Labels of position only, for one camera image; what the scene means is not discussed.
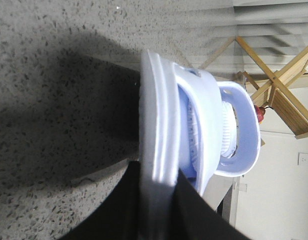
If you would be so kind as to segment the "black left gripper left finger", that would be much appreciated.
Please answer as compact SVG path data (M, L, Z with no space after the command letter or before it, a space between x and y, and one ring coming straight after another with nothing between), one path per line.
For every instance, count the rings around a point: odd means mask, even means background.
M140 163L132 161L101 205L62 240L136 240Z

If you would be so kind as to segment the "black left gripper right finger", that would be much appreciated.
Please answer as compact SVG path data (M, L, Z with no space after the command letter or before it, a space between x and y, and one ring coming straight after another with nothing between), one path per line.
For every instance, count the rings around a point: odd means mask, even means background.
M182 171L178 172L173 195L175 240L247 240L218 215L198 194Z

